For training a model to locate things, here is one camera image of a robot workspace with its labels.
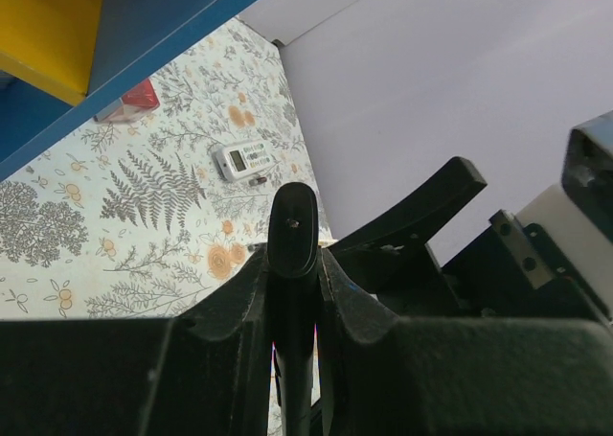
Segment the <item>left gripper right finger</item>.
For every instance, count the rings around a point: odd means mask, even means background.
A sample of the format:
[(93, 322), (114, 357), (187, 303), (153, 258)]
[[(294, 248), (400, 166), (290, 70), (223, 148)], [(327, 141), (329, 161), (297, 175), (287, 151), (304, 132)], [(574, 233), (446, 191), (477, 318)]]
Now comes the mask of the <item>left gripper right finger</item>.
[(405, 317), (329, 252), (319, 270), (327, 435), (608, 435), (612, 335), (584, 320)]

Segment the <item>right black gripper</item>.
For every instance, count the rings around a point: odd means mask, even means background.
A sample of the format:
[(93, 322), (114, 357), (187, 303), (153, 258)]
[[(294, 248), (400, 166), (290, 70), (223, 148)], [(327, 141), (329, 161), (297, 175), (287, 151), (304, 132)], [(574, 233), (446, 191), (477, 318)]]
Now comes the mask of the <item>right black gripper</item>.
[(398, 315), (610, 321), (612, 312), (545, 229), (500, 210), (443, 266), (427, 242), (487, 186), (454, 156), (398, 204), (329, 247), (345, 273)]

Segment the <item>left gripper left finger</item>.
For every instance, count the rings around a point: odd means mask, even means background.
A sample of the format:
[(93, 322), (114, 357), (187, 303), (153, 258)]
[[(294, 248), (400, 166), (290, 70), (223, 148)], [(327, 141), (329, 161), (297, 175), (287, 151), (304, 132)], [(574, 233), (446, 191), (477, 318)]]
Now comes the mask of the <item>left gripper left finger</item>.
[(5, 321), (5, 435), (263, 435), (265, 254), (176, 317)]

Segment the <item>black remote control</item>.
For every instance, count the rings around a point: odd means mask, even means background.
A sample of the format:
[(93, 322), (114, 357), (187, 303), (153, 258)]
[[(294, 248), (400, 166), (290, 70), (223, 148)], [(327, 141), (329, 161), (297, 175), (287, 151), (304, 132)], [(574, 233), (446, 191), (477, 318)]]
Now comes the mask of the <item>black remote control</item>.
[(317, 246), (314, 192), (300, 182), (283, 185), (273, 200), (266, 253), (275, 381), (284, 435), (310, 433)]

